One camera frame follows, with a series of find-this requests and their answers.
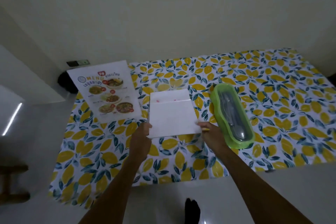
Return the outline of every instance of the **menu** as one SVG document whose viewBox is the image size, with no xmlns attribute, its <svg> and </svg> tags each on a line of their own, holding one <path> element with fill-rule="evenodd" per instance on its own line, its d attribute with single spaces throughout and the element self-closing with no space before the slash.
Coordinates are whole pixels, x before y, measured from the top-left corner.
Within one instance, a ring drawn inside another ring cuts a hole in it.
<svg viewBox="0 0 336 224">
<path fill-rule="evenodd" d="M 70 69 L 68 74 L 100 122 L 141 116 L 126 60 Z"/>
</svg>

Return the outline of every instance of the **white envelope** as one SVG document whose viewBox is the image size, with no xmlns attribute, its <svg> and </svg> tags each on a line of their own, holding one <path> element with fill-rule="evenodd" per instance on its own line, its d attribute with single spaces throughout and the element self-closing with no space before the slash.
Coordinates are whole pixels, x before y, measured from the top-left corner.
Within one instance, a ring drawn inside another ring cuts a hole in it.
<svg viewBox="0 0 336 224">
<path fill-rule="evenodd" d="M 149 138 L 201 133 L 187 89 L 150 94 Z"/>
</svg>

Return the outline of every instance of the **white wall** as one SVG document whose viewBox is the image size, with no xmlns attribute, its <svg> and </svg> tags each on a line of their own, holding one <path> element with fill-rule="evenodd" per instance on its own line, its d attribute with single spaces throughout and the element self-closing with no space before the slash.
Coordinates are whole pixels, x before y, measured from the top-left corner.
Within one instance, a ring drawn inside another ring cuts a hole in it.
<svg viewBox="0 0 336 224">
<path fill-rule="evenodd" d="M 297 48 L 336 72 L 336 0 L 0 0 L 59 68 Z"/>
<path fill-rule="evenodd" d="M 64 101 L 64 98 L 2 45 L 0 45 L 0 60 L 0 85 L 19 95 L 28 104 Z"/>
</svg>

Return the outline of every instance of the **yellow leaf pattern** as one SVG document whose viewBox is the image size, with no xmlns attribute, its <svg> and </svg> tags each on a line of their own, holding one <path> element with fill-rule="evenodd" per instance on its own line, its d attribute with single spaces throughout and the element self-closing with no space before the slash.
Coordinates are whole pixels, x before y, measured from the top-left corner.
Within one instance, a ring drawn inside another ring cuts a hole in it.
<svg viewBox="0 0 336 224">
<path fill-rule="evenodd" d="M 58 201 L 86 208 L 94 203 L 122 168 L 131 135 L 149 116 L 149 95 L 157 91 L 186 88 L 197 118 L 217 125 L 210 95 L 218 83 L 233 85 L 255 131 L 255 142 L 232 150 L 255 171 L 335 161 L 336 88 L 295 50 L 131 63 L 129 69 L 141 120 L 102 124 L 79 93 L 49 189 Z M 133 185 L 227 175 L 199 135 L 179 135 L 152 140 Z"/>
</svg>

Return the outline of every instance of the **white floor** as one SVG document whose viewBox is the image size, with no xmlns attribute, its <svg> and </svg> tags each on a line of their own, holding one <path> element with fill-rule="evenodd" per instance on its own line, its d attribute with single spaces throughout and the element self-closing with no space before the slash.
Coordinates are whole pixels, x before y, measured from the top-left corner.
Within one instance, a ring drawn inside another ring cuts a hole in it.
<svg viewBox="0 0 336 224">
<path fill-rule="evenodd" d="M 1 223 L 76 224 L 84 215 L 81 207 L 61 205 L 47 197 L 49 178 L 72 105 L 73 99 L 24 106 L 8 137 L 0 138 L 1 163 L 29 165 L 29 171 L 14 182 L 15 188 L 31 193 L 26 203 L 0 206 Z M 335 223 L 335 163 L 258 174 L 313 223 Z M 184 223 L 187 197 L 198 202 L 202 224 L 253 223 L 231 177 L 133 188 L 124 223 Z"/>
</svg>

